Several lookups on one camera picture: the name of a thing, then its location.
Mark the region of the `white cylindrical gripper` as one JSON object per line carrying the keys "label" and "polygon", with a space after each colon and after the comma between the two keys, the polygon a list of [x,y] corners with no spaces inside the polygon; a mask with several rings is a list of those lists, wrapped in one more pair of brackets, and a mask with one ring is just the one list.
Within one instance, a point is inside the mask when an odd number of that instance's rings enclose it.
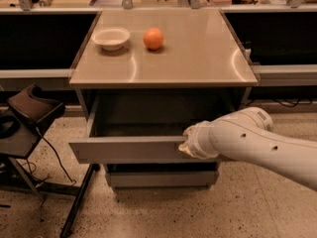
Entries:
{"label": "white cylindrical gripper", "polygon": [[189,126],[183,132],[185,141],[178,146],[178,150],[197,159],[218,157],[219,153],[211,143],[210,129],[211,123],[208,121]]}

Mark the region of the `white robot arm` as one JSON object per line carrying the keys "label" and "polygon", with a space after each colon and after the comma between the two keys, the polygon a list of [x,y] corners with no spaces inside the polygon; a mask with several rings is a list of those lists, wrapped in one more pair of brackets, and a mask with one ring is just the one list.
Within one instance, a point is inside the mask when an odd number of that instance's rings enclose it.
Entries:
{"label": "white robot arm", "polygon": [[220,155],[257,165],[317,190],[317,143],[272,132],[271,117],[250,107],[184,131],[179,150],[207,160]]}

